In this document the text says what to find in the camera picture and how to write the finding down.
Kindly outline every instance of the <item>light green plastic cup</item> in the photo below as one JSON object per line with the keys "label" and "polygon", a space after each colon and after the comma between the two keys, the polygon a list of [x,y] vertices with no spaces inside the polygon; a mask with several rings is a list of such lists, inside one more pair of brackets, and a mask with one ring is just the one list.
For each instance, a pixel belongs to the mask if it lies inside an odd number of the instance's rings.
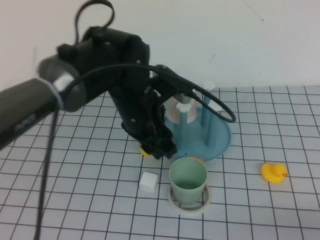
{"label": "light green plastic cup", "polygon": [[183,205],[192,205],[202,197],[208,171],[198,159],[183,157],[171,165],[169,177],[176,200]]}

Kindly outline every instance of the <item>black cable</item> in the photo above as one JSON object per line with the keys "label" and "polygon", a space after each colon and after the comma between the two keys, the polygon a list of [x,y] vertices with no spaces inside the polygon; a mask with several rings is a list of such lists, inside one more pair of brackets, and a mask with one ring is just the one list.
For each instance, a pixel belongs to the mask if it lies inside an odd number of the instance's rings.
{"label": "black cable", "polygon": [[45,191],[46,191],[48,171],[49,171],[49,165],[50,165],[50,158],[51,158],[52,146],[53,146],[54,138],[55,138],[55,132],[56,132],[56,126],[57,126],[57,119],[58,119],[59,110],[60,110],[60,108],[59,108],[59,105],[57,104],[56,107],[55,107],[54,114],[53,114],[53,119],[52,119],[52,122],[51,122],[47,149],[46,149],[46,153],[45,153],[45,157],[44,157],[44,161],[43,161],[43,173],[42,173],[41,187],[40,187],[40,193],[39,193],[39,202],[38,202],[37,217],[36,217],[35,235],[34,235],[34,238],[33,238],[34,240],[40,240],[41,222],[42,222],[44,201],[45,201]]}
{"label": "black cable", "polygon": [[75,28],[75,42],[74,44],[78,44],[79,43],[79,28],[78,28],[78,22],[79,22],[79,18],[81,13],[83,12],[83,10],[85,10],[87,7],[94,5],[94,4],[102,4],[105,5],[107,7],[109,7],[112,10],[112,14],[110,19],[108,20],[108,22],[102,27],[102,28],[107,28],[110,26],[110,24],[112,24],[112,22],[115,19],[115,10],[114,10],[114,6],[111,4],[111,2],[109,2],[108,0],[90,0],[86,3],[84,3],[78,10],[78,12],[75,15],[74,18],[74,28]]}
{"label": "black cable", "polygon": [[[160,68],[157,68],[155,66],[151,66],[151,65],[142,65],[142,64],[138,64],[138,63],[117,63],[117,64],[112,64],[112,65],[108,65],[108,66],[102,66],[102,67],[98,67],[95,68],[91,71],[86,72],[85,74],[81,75],[80,77],[76,78],[72,84],[70,84],[62,93],[61,96],[62,98],[65,98],[70,91],[73,89],[74,86],[76,86],[77,84],[79,84],[80,82],[82,82],[84,79],[90,77],[90,75],[92,74],[97,74],[97,73],[101,73],[103,71],[106,70],[110,70],[110,69],[126,69],[126,68],[137,68],[137,69],[144,69],[144,70],[148,70],[148,71],[152,71],[155,72],[156,74],[158,74],[159,76],[163,76],[166,77],[168,79],[174,79],[176,81],[179,81],[183,84],[189,85],[190,88],[195,89],[196,91],[202,93],[203,95],[207,96],[208,98],[210,98],[211,100],[213,100],[214,102],[216,102],[218,105],[220,105],[229,115],[231,118],[227,118],[221,114],[219,114],[218,112],[216,112],[215,110],[213,110],[211,107],[209,107],[206,103],[204,103],[203,101],[200,101],[200,103],[207,108],[210,112],[212,112],[214,115],[218,116],[219,118],[225,120],[226,122],[229,123],[234,123],[236,121],[236,116],[235,114],[230,110],[230,108],[228,108],[222,101],[220,101],[219,98],[215,97],[214,95],[212,95],[210,92],[208,92],[207,90],[203,89],[202,87],[198,86],[197,84],[177,75],[177,74],[172,74],[168,71],[165,70],[161,70]],[[196,95],[192,92],[190,93],[191,98],[199,101],[196,98]]]}

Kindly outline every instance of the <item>white tape roll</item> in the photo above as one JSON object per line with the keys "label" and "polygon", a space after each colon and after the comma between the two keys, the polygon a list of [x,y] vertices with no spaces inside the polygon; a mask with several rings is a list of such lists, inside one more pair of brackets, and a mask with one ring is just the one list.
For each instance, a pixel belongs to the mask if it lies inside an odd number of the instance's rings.
{"label": "white tape roll", "polygon": [[171,205],[171,207],[180,215],[184,216],[184,217],[196,217],[198,215],[201,215],[204,213],[206,207],[210,204],[210,191],[209,188],[205,185],[203,191],[206,193],[207,195],[207,199],[205,201],[205,203],[197,208],[186,208],[186,207],[179,207],[174,203],[173,197],[174,197],[174,193],[172,190],[172,187],[170,187],[170,191],[169,191],[169,196],[168,196],[168,200],[169,203]]}

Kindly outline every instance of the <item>yellow rubber duck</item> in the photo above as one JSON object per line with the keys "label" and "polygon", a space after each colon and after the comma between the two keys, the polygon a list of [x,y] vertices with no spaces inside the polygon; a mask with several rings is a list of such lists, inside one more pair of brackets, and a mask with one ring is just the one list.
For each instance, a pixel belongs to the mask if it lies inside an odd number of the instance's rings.
{"label": "yellow rubber duck", "polygon": [[145,150],[140,146],[140,152],[141,152],[141,155],[145,156],[145,157],[149,157],[150,154],[146,153]]}
{"label": "yellow rubber duck", "polygon": [[265,163],[261,167],[261,175],[264,180],[279,184],[288,176],[286,167],[280,163]]}

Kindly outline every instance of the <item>small white block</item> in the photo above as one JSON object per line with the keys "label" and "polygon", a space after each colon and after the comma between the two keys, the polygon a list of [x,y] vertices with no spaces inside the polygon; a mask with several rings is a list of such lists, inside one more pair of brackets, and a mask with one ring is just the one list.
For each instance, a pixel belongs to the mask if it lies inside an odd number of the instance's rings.
{"label": "small white block", "polygon": [[158,184],[159,177],[150,172],[144,172],[139,182],[139,188],[149,193],[154,193]]}

